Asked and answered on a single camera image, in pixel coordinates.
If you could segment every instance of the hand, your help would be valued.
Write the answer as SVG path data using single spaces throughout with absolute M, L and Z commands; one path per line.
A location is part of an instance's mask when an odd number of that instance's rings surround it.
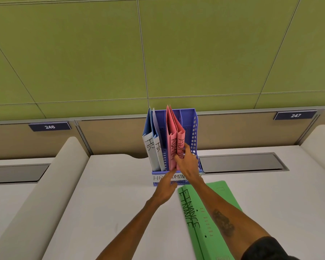
M 193 155 L 190 151 L 188 144 L 184 143 L 185 155 L 181 159 L 178 155 L 175 156 L 175 160 L 185 178 L 191 183 L 197 183 L 198 181 L 203 181 L 199 175 L 199 161 L 198 158 Z
M 172 176 L 176 173 L 176 169 L 173 169 L 166 173 L 164 177 L 160 180 L 153 196 L 152 200 L 158 205 L 162 205 L 167 202 L 175 189 L 177 188 L 177 183 L 171 184 Z

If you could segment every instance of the number sign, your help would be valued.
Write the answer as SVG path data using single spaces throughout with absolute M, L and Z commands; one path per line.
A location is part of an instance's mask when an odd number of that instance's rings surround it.
M 53 122 L 53 123 L 30 123 L 29 127 L 33 131 L 51 131 L 51 130 L 70 130 L 68 122 Z
M 274 120 L 300 120 L 304 118 L 313 118 L 316 110 L 277 112 Z

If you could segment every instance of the pink folder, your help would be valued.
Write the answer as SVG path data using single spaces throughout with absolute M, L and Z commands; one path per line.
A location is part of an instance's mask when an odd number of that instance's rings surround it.
M 184 140 L 185 140 L 185 129 L 182 127 L 182 125 L 179 123 L 175 113 L 173 113 L 173 110 L 170 105 L 170 112 L 172 113 L 173 121 L 177 129 L 177 154 L 180 159 L 184 158 Z
M 169 170 L 176 168 L 175 155 L 177 153 L 177 129 L 173 121 L 173 113 L 166 108 L 166 141 Z

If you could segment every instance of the forearm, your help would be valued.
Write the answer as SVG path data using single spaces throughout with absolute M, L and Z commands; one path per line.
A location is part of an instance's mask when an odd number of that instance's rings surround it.
M 130 260 L 159 205 L 150 199 L 96 260 Z
M 259 224 L 209 188 L 203 179 L 192 185 L 236 260 L 257 239 L 269 236 Z

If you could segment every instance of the human arm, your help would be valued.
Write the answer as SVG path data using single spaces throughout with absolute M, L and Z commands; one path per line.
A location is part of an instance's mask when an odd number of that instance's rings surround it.
M 236 260 L 240 260 L 243 253 L 256 240 L 270 236 L 259 224 L 229 204 L 204 183 L 199 176 L 198 159 L 190 152 L 187 144 L 185 144 L 184 159 L 176 155 L 175 160 L 183 175 L 195 188 Z
M 168 201 L 177 183 L 171 184 L 176 170 L 165 174 L 160 180 L 153 196 L 146 202 L 143 209 L 128 223 L 127 226 L 109 243 L 96 260 L 130 260 L 156 210 Z

